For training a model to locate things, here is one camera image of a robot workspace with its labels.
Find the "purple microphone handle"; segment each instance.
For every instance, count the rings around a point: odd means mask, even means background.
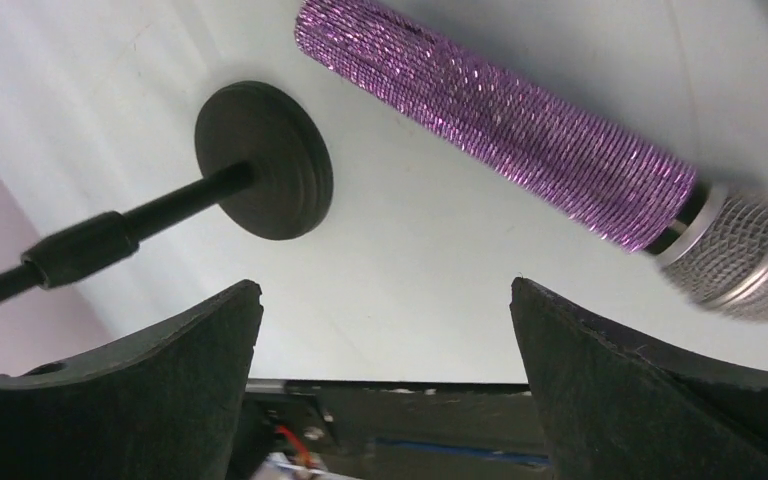
[[[301,50],[627,251],[678,215],[695,170],[638,135],[368,0],[307,0]]]

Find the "microphone head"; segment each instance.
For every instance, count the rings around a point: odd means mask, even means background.
[[[696,220],[657,260],[701,307],[768,322],[768,194],[713,187]]]

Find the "screw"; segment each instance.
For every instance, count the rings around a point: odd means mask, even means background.
[[[305,428],[304,435],[305,438],[311,442],[316,442],[318,440],[322,440],[322,437],[325,436],[325,432],[323,432],[321,428],[307,427]]]

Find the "black pole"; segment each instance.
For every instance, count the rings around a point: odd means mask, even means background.
[[[22,265],[0,274],[0,302],[35,286],[51,289],[82,280],[133,255],[139,242],[254,183],[237,163],[127,213],[106,212],[42,239]]]

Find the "red wire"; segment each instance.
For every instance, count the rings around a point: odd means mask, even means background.
[[[305,468],[313,468],[313,459],[310,455],[310,450],[304,446],[304,443],[299,440],[299,437],[297,437],[295,433],[283,425],[278,425],[275,427],[275,433],[279,433],[287,437],[287,440],[299,453],[299,458],[301,458],[302,464]]]

